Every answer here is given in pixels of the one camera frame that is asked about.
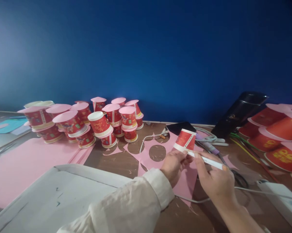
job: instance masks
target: pink paper offcut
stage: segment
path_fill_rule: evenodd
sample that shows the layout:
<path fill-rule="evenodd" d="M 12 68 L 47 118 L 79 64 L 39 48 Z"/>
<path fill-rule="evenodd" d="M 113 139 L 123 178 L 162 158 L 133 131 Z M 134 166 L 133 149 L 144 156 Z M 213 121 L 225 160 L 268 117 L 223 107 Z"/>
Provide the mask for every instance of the pink paper offcut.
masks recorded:
<path fill-rule="evenodd" d="M 0 157 L 0 208 L 5 208 L 36 179 L 56 165 L 67 164 L 79 151 L 66 140 L 45 144 L 41 138 L 24 142 Z"/>

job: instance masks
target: power strip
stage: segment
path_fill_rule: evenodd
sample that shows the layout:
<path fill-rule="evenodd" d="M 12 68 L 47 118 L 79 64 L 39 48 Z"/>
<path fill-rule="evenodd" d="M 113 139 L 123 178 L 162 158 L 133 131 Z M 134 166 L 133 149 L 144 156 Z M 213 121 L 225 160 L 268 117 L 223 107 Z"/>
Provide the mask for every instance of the power strip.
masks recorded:
<path fill-rule="evenodd" d="M 292 197 L 292 192 L 283 184 L 270 183 L 270 182 L 261 182 L 257 181 L 258 187 L 263 192 L 270 192 L 279 195 L 285 195 Z M 276 209 L 283 215 L 287 222 L 292 226 L 292 200 L 279 197 L 275 195 L 266 195 Z"/>

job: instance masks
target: black thermos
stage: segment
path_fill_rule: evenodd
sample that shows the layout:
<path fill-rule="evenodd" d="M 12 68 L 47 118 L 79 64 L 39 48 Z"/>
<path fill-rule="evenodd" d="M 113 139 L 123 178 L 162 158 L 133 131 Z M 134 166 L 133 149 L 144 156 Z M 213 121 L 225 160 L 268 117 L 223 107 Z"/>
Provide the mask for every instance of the black thermos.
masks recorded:
<path fill-rule="evenodd" d="M 267 98 L 260 92 L 243 92 L 211 131 L 225 138 L 245 121 Z"/>

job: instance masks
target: hand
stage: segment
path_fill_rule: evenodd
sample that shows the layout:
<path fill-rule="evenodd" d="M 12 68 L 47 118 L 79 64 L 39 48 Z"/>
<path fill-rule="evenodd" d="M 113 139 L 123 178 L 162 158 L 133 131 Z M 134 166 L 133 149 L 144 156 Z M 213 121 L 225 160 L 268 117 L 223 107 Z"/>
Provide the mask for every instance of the hand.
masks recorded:
<path fill-rule="evenodd" d="M 210 197 L 217 208 L 235 207 L 238 205 L 234 191 L 234 175 L 229 170 L 220 170 L 211 166 L 212 170 L 207 171 L 204 160 L 201 156 L 207 157 L 216 162 L 222 163 L 213 154 L 194 151 L 195 163 L 199 174 L 202 188 Z"/>
<path fill-rule="evenodd" d="M 161 167 L 161 171 L 171 183 L 172 188 L 177 184 L 182 170 L 189 163 L 193 162 L 194 158 L 187 155 L 187 151 L 180 152 L 178 150 L 171 151 L 166 154 L 165 160 Z"/>

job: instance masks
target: white shirt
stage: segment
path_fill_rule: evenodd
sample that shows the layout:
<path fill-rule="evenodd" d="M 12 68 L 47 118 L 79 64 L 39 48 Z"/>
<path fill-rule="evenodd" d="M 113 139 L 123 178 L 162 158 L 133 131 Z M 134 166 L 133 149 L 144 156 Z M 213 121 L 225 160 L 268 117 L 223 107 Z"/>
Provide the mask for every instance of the white shirt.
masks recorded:
<path fill-rule="evenodd" d="M 107 195 L 88 212 L 61 227 L 58 233 L 153 232 L 160 212 L 174 198 L 172 187 L 159 169 L 151 169 Z"/>

